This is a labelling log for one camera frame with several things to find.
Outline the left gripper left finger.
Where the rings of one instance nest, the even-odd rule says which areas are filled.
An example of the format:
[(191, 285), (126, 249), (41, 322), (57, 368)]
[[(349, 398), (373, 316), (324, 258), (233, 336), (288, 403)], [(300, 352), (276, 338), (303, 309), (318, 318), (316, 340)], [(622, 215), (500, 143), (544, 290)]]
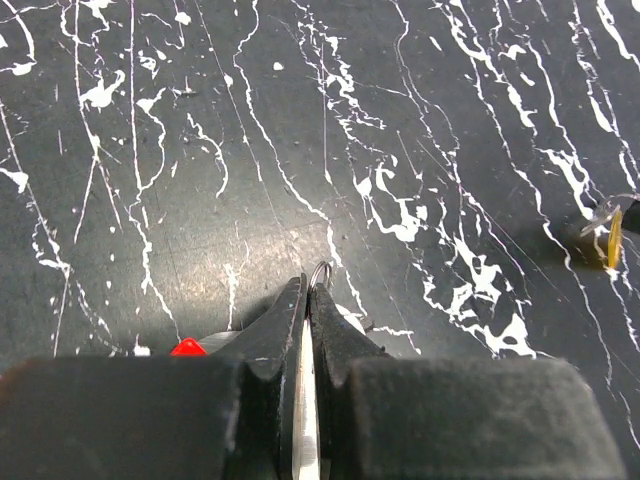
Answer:
[(304, 276), (207, 355), (36, 358), (1, 378), (5, 479), (289, 479)]

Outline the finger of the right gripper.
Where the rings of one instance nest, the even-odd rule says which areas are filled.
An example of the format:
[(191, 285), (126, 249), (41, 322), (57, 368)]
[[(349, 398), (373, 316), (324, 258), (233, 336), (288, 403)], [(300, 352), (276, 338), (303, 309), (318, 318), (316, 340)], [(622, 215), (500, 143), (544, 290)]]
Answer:
[(624, 211), (621, 228), (626, 232), (640, 234), (640, 201), (634, 200)]

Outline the silver keyring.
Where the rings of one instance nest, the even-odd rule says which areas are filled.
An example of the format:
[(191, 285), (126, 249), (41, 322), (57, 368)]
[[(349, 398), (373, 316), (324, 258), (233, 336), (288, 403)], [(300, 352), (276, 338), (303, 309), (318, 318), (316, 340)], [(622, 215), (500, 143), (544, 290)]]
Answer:
[(329, 290), (332, 282), (332, 266), (327, 261), (320, 261), (309, 280), (309, 291), (313, 292), (318, 285), (323, 285), (326, 290)]

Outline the silver key red tag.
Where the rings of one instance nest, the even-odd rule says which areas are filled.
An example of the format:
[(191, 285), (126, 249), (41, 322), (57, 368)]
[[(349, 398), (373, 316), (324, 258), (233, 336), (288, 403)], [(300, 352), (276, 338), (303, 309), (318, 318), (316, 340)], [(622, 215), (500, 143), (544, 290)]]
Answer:
[(268, 311), (242, 331), (178, 343), (174, 356), (203, 357), (232, 370), (221, 385), (218, 430), (202, 479), (318, 479), (320, 427), (311, 327), (293, 306)]

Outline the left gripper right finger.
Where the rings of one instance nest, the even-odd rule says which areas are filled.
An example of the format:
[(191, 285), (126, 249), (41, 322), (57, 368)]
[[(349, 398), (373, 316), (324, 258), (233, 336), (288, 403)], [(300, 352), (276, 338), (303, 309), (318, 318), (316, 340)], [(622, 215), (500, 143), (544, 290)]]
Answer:
[(396, 359), (309, 293), (332, 479), (623, 479), (590, 387), (555, 359)]

